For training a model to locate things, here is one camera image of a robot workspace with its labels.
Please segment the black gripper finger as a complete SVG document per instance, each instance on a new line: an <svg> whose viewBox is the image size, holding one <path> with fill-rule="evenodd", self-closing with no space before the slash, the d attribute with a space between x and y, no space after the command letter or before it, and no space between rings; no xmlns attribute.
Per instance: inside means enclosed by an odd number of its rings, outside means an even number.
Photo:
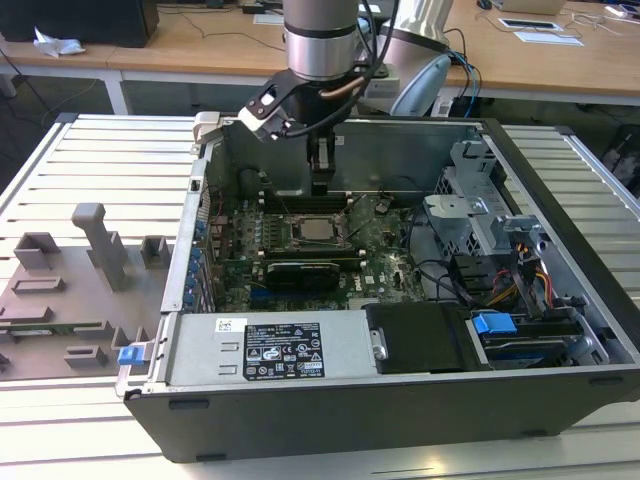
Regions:
<svg viewBox="0 0 640 480"><path fill-rule="evenodd" d="M312 132L307 137L307 161L311 172L311 194L326 195L334 176L334 132Z"/></svg>

